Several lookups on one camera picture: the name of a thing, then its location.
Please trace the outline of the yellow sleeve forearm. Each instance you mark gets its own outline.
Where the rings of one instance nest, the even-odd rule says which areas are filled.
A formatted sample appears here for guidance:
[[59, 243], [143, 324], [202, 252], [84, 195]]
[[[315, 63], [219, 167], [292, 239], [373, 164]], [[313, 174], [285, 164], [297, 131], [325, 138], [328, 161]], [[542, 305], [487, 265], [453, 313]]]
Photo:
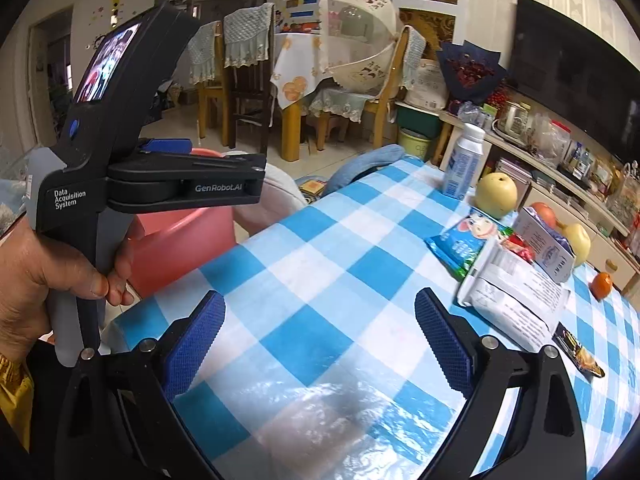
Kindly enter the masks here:
[[1, 357], [1, 411], [17, 441], [29, 451], [34, 382], [24, 363]]

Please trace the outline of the person's left hand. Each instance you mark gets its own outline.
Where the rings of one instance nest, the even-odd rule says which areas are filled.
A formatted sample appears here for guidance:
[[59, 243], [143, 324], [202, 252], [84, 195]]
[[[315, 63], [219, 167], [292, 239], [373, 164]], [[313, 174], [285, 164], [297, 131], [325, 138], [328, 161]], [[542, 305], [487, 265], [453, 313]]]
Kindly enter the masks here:
[[126, 285], [132, 273], [132, 242], [144, 234], [134, 220], [116, 252], [114, 268], [101, 274], [77, 249], [35, 233], [23, 218], [1, 243], [1, 355], [24, 361], [35, 341], [50, 332], [44, 303], [50, 290], [88, 300], [130, 306]]

